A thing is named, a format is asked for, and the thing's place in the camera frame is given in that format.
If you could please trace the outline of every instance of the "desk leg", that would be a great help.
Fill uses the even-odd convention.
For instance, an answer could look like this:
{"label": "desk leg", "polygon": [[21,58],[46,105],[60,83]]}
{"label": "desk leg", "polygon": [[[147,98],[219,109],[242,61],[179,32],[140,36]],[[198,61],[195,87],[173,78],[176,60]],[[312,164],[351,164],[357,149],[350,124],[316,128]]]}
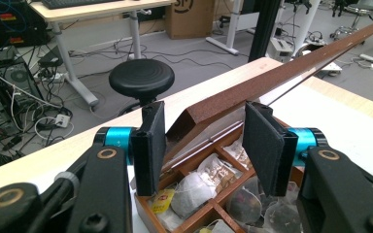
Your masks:
{"label": "desk leg", "polygon": [[59,52],[62,56],[63,62],[65,63],[65,67],[68,70],[68,76],[66,77],[66,81],[74,87],[74,89],[84,98],[89,106],[95,106],[99,100],[78,80],[77,76],[75,75],[74,67],[72,66],[71,58],[69,57],[68,50],[65,47],[62,38],[62,31],[59,29],[59,25],[57,22],[52,22],[52,32],[55,35],[55,39],[59,48]]}
{"label": "desk leg", "polygon": [[135,59],[141,58],[141,43],[139,38],[139,26],[138,26],[138,16],[136,11],[131,12],[130,26],[132,34],[132,42],[134,47],[134,57]]}
{"label": "desk leg", "polygon": [[234,8],[232,9],[231,14],[231,21],[229,22],[229,28],[228,28],[228,36],[226,38],[226,44],[223,44],[217,40],[215,40],[212,37],[207,37],[205,40],[207,42],[220,47],[223,50],[226,50],[234,55],[238,55],[239,51],[235,50],[233,48],[234,46],[234,40],[235,40],[235,32],[238,25],[238,17],[239,17],[239,8],[241,5],[241,0],[235,0],[234,1]]}

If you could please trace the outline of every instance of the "chair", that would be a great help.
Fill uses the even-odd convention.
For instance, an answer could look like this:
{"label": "chair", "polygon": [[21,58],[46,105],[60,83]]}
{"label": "chair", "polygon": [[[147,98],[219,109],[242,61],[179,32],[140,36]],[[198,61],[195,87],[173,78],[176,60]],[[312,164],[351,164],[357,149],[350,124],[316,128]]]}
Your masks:
{"label": "chair", "polygon": [[122,62],[109,76],[111,88],[117,93],[133,97],[139,102],[119,112],[119,116],[133,108],[143,107],[156,100],[156,96],[168,90],[175,80],[175,74],[167,64],[152,59],[135,59]]}
{"label": "chair", "polygon": [[354,19],[354,22],[351,26],[340,26],[338,29],[335,30],[334,33],[331,33],[329,35],[330,38],[333,38],[334,41],[339,39],[339,36],[341,34],[352,34],[356,31],[358,31],[357,25],[361,17],[369,16],[371,20],[373,20],[373,0],[369,1],[359,1],[356,4],[350,4],[346,6],[347,3],[345,0],[336,0],[335,5],[333,7],[333,13],[332,16],[335,17],[335,12],[337,8],[340,8],[340,12],[338,16],[341,16],[342,12],[345,10],[349,13],[352,13],[356,15],[356,18]]}

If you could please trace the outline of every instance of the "floor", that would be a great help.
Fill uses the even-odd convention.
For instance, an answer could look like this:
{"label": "floor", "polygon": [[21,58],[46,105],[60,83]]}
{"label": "floor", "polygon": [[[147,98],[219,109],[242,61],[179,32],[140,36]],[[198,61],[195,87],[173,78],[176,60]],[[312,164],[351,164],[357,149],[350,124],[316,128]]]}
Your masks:
{"label": "floor", "polygon": [[[286,5],[286,9],[281,17],[282,29],[286,31],[285,40],[292,42],[292,35],[296,36],[297,25],[305,17],[305,8],[300,7],[295,15],[292,5]],[[340,25],[352,24],[352,15],[344,13],[340,17],[332,17],[332,11],[326,5],[321,5],[316,13],[314,21],[310,27],[313,35],[320,36],[327,43],[332,39],[329,34]],[[365,26],[372,21],[370,18],[362,18],[359,25]],[[214,38],[224,42],[226,40],[227,26],[220,29],[224,35],[214,35]],[[153,58],[170,65],[175,72],[175,83],[159,98],[171,95],[189,86],[201,83],[219,74],[222,74],[235,67],[248,62],[248,55],[251,49],[253,35],[247,31],[236,33],[234,48],[240,51],[239,55],[232,55],[221,50],[208,42],[204,38],[187,40],[170,40],[165,32],[154,32],[142,36],[142,55],[146,58]],[[106,122],[117,116],[122,107],[133,103],[134,100],[114,92],[108,83],[109,72],[119,63],[128,57],[128,50],[131,48],[130,40],[120,40],[108,45],[97,45],[75,50],[72,53],[73,62],[77,76],[81,81],[97,96],[99,104],[90,108],[81,97],[71,88],[68,83],[56,83],[51,87],[53,103],[60,103],[62,99],[64,107],[72,112],[71,124],[67,128],[57,128],[52,131],[40,131],[38,137],[32,127],[29,134],[25,134],[23,141],[6,152],[7,155],[20,151],[22,154],[29,154],[40,150],[46,145],[54,144],[62,138],[68,138],[79,134],[93,126]],[[373,56],[373,36],[365,41],[364,45],[359,45],[346,54],[339,57],[335,63],[342,67],[342,72],[336,76],[324,76],[323,80],[348,89],[358,95],[373,101],[373,71],[365,68],[366,62],[352,62],[353,57],[362,53]],[[57,72],[65,72],[64,67],[59,67]],[[48,96],[46,89],[48,83],[42,82],[40,88],[44,97]],[[56,113],[48,113],[48,117],[54,117]]]}

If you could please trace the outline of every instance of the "wooden box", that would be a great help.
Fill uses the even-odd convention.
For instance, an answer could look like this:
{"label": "wooden box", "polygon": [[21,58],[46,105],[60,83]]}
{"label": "wooden box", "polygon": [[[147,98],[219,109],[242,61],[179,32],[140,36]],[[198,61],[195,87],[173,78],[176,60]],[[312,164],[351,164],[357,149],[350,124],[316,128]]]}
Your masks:
{"label": "wooden box", "polygon": [[[232,195],[233,191],[247,179],[255,175],[254,168],[247,170],[243,165],[241,165],[241,163],[223,149],[224,147],[230,146],[241,136],[241,134],[242,127],[240,126],[226,135],[219,136],[213,141],[213,143],[206,145],[205,149],[198,150],[198,152],[192,151],[191,153],[193,154],[187,155],[189,156],[189,159],[170,168],[164,166],[159,189],[163,189],[171,183],[180,182],[190,171],[196,170],[199,164],[212,153],[216,153],[220,159],[228,161],[233,165],[233,167],[243,172],[243,175],[237,181],[218,193],[215,198],[208,200],[201,209],[186,219],[183,224],[172,232],[194,232],[200,227],[207,226],[217,219],[223,219],[223,221],[228,224],[234,232],[245,232],[225,210],[226,201],[228,197]],[[300,170],[293,168],[291,172],[291,180],[300,186],[302,175],[303,174]],[[135,195],[135,203],[139,216],[150,232],[169,232],[160,224],[159,219],[152,212],[151,204],[149,203],[151,198],[152,197],[140,197]]]}

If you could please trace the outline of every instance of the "table surface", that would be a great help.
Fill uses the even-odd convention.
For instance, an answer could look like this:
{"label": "table surface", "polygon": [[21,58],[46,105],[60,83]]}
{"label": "table surface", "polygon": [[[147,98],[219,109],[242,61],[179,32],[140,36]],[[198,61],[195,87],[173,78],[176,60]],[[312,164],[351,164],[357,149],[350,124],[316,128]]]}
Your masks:
{"label": "table surface", "polygon": [[[164,98],[166,130],[169,129],[170,125],[174,123],[175,119],[186,107],[225,90],[232,85],[241,83],[273,69],[280,64],[281,63],[270,58],[260,58],[214,77],[204,83],[200,83]],[[350,137],[352,134],[359,134],[350,131],[351,125],[356,126],[357,120],[364,120],[360,121],[360,125],[356,128],[358,131],[360,127],[364,127],[364,129],[367,130],[365,133],[360,134],[360,138],[369,140],[368,142],[365,141],[363,144],[368,144],[373,147],[373,141],[370,140],[373,137],[373,131],[371,131],[373,130],[373,128],[371,128],[373,126],[373,102],[330,83],[317,78],[310,78],[276,101],[271,107],[274,109],[274,116],[289,125],[304,127],[313,126],[319,129],[323,127],[322,131],[325,136],[327,136],[326,131],[330,135],[330,137],[327,137],[332,147],[333,144],[337,146],[340,145],[336,142],[337,137],[345,138]],[[136,110],[6,164],[0,167],[0,187],[9,183],[29,182],[36,184],[39,190],[43,191],[53,182],[53,178],[57,173],[65,171],[91,146],[93,136],[100,127],[139,127],[141,124],[141,111]],[[359,156],[364,157],[365,162],[370,161],[371,164],[369,167],[371,169],[368,170],[372,171],[373,160],[370,159],[372,156],[371,151],[369,154],[361,153]],[[139,220],[139,217],[136,215],[136,210],[134,211],[134,215],[135,218]]]}
{"label": "table surface", "polygon": [[130,12],[139,9],[161,7],[175,0],[121,0],[116,2],[86,5],[80,7],[50,10],[42,2],[33,2],[30,6],[46,21],[65,21],[68,19],[93,17],[107,14]]}

